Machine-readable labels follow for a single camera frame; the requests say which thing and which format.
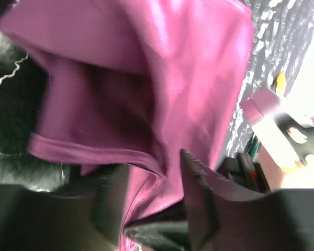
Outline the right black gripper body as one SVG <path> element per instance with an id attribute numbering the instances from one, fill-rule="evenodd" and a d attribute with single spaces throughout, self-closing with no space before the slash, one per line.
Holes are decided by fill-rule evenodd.
<path id="1" fill-rule="evenodd" d="M 259 193 L 271 191 L 260 163 L 255 162 L 248 153 L 225 157 L 216 172 L 250 190 Z"/>

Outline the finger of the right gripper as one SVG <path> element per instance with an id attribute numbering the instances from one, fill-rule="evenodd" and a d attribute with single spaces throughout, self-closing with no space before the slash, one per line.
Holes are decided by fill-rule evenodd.
<path id="1" fill-rule="evenodd" d="M 152 250 L 191 250 L 184 201 L 128 224 L 127 238 Z"/>

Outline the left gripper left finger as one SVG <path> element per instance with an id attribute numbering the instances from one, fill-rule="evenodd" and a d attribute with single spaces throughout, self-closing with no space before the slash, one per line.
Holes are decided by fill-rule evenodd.
<path id="1" fill-rule="evenodd" d="M 128 178 L 120 164 L 53 192 L 0 184 L 0 250 L 118 248 Z"/>

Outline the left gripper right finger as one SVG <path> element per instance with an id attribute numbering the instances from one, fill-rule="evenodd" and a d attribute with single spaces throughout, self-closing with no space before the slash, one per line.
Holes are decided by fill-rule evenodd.
<path id="1" fill-rule="evenodd" d="M 180 160 L 192 250 L 314 250 L 314 189 L 259 193 Z"/>

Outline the purple satin napkin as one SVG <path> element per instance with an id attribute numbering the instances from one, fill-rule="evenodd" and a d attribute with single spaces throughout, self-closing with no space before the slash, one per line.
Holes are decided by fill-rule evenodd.
<path id="1" fill-rule="evenodd" d="M 253 33 L 243 1 L 0 1 L 21 50 L 0 79 L 0 167 L 27 178 L 0 184 L 53 192 L 125 164 L 114 250 L 136 250 L 126 226 L 183 200 L 181 150 L 214 167 Z"/>

